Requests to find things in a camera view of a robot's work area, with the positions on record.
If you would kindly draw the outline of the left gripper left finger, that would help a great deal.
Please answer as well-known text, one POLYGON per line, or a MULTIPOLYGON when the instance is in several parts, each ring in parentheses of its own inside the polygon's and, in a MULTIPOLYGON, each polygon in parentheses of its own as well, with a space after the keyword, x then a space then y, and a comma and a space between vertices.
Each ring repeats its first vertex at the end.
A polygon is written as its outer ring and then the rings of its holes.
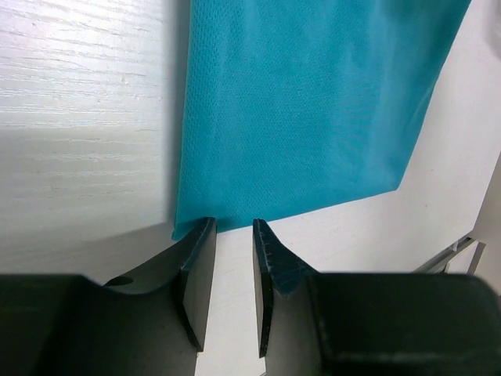
POLYGON ((201 219, 180 241, 143 264, 106 282, 128 295, 170 291, 175 311, 193 347, 202 351, 214 275, 217 221, 201 219))

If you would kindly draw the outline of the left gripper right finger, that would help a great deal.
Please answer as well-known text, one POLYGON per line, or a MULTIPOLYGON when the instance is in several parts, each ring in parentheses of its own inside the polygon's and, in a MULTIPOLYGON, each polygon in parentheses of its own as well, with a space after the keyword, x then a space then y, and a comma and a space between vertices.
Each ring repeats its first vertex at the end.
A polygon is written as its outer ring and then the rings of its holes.
POLYGON ((265 357, 275 295, 292 295, 313 268, 287 248, 264 219, 252 224, 254 296, 258 327, 258 354, 265 357))

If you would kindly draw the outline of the teal t shirt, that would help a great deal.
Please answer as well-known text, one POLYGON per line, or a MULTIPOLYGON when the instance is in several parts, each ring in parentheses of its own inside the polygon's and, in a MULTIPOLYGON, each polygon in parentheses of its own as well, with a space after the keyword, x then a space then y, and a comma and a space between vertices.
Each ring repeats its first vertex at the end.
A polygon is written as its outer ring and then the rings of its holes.
POLYGON ((193 1, 174 239, 398 189, 467 1, 193 1))

